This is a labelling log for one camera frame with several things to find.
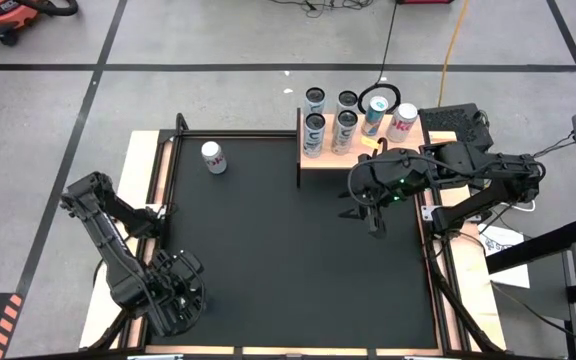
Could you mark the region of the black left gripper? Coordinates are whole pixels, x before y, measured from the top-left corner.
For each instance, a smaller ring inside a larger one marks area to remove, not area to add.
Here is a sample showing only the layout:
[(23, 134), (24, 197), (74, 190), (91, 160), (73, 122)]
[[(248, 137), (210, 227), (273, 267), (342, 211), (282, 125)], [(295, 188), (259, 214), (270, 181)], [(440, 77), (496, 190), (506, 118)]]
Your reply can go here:
[(151, 326), (157, 336), (188, 332), (206, 307), (201, 262), (189, 252), (156, 250), (148, 266)]

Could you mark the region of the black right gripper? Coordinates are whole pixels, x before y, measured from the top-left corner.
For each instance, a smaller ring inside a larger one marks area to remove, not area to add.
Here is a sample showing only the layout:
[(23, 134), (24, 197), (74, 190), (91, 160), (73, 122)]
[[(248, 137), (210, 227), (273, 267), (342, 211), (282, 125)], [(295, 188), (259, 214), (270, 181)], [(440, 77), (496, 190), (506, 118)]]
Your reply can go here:
[(423, 192), (433, 183), (432, 158), (416, 151), (394, 148), (371, 157), (361, 154), (350, 169), (350, 197), (358, 204), (338, 214), (339, 218), (364, 220), (369, 234), (386, 236), (386, 226), (377, 206)]

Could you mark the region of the Celsius Tropical Vibe can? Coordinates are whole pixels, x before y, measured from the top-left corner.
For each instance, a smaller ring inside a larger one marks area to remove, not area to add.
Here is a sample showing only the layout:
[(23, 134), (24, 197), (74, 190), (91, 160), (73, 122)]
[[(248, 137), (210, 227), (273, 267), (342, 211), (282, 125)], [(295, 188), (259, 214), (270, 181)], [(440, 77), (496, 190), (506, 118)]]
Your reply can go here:
[(337, 97), (336, 113), (339, 114), (346, 110), (356, 112), (357, 103), (358, 95), (351, 90), (344, 90)]
[(358, 117), (352, 110), (341, 111), (334, 122), (331, 150), (336, 155), (346, 154), (351, 147)]

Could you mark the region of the Celsius Arctic Vibe can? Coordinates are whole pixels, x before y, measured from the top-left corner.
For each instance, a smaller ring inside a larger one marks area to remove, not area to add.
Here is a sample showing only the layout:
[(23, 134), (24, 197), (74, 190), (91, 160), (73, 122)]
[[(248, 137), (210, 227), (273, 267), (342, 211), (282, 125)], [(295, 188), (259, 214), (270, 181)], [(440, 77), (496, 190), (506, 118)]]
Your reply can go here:
[(305, 115), (312, 113), (321, 114), (325, 106), (325, 92), (319, 87), (311, 87), (305, 93), (303, 112)]
[(303, 153), (309, 158), (319, 157), (323, 148), (326, 120), (319, 113), (309, 114), (303, 125)]

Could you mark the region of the Diet Coke can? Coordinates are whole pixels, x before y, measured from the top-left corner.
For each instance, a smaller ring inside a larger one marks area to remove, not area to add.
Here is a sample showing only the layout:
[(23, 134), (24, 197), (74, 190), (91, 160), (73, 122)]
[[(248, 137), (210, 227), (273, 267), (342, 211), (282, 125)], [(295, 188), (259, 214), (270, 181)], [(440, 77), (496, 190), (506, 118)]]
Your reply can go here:
[(212, 174), (222, 174), (227, 169), (227, 161), (221, 146), (214, 141), (207, 141), (201, 147), (201, 155)]
[(401, 103), (394, 111), (386, 136), (392, 142), (403, 142), (418, 119), (418, 109), (412, 103)]

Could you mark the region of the Red Bull can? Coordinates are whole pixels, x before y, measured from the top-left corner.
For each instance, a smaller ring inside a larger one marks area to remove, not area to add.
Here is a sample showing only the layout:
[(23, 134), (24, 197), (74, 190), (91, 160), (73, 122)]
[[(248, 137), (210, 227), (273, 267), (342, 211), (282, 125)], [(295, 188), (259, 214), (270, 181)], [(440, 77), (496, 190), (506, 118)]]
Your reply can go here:
[(377, 134), (388, 107), (389, 103), (383, 96), (374, 96), (370, 99), (361, 128), (365, 136)]

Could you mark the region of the wooden shelf with black legs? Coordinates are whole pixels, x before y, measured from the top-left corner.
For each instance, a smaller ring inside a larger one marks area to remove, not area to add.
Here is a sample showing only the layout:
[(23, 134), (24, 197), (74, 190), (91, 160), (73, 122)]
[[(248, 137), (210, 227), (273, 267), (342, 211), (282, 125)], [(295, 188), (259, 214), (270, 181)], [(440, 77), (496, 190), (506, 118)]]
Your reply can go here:
[[(358, 160), (358, 157), (365, 153), (371, 154), (374, 149), (364, 146), (361, 143), (361, 137), (364, 136), (361, 133), (360, 125), (363, 123), (364, 116), (359, 115), (359, 122), (357, 130), (352, 138), (352, 143), (350, 150), (343, 155), (336, 155), (331, 150), (332, 143), (332, 121), (334, 120), (333, 114), (324, 114), (326, 119), (326, 128), (324, 134), (324, 142), (322, 152), (319, 157), (309, 158), (303, 153), (303, 125), (305, 116), (302, 114), (301, 110), (297, 110), (297, 164), (299, 170), (340, 170), (340, 169), (350, 169), (352, 168)], [(381, 137), (386, 137), (386, 131), (391, 120), (391, 115), (386, 115), (380, 125), (378, 133), (374, 137), (369, 137), (374, 140), (378, 140)]]

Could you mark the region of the black perforated box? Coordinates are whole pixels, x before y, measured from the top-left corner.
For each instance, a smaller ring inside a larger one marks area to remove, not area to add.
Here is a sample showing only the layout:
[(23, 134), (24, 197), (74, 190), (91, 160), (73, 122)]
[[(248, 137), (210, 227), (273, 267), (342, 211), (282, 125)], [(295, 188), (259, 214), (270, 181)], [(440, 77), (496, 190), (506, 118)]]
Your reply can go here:
[(421, 109), (420, 119), (426, 130), (452, 131), (458, 141), (482, 151), (489, 150), (494, 144), (488, 116), (474, 103)]

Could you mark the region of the white printed paper sheet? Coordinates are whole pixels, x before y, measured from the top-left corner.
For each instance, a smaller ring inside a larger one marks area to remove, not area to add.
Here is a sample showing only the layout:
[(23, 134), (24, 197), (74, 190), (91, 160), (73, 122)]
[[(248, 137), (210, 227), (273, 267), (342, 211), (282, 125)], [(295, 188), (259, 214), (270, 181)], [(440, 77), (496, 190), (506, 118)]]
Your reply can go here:
[[(485, 247), (487, 256), (494, 255), (524, 241), (524, 236), (513, 230), (490, 226), (479, 239)], [(529, 271), (526, 265), (520, 265), (496, 273), (489, 273), (492, 282), (519, 288), (530, 288)]]

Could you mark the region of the black diagonal beam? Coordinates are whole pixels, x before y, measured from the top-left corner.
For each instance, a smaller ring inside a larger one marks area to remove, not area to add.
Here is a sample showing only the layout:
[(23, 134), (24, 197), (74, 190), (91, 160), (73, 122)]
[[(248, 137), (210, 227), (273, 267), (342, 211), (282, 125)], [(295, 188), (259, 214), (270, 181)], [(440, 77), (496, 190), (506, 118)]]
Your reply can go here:
[(576, 221), (486, 257), (490, 274), (568, 250), (576, 243)]

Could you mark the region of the orange shop vacuum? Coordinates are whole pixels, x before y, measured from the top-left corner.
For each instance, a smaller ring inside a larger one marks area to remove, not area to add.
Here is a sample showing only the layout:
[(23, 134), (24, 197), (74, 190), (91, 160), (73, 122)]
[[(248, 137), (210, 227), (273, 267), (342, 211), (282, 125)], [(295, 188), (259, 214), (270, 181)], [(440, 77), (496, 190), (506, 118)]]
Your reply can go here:
[(14, 46), (18, 32), (32, 24), (40, 14), (73, 16), (79, 11), (77, 0), (64, 0), (66, 7), (58, 7), (55, 0), (0, 0), (0, 42)]

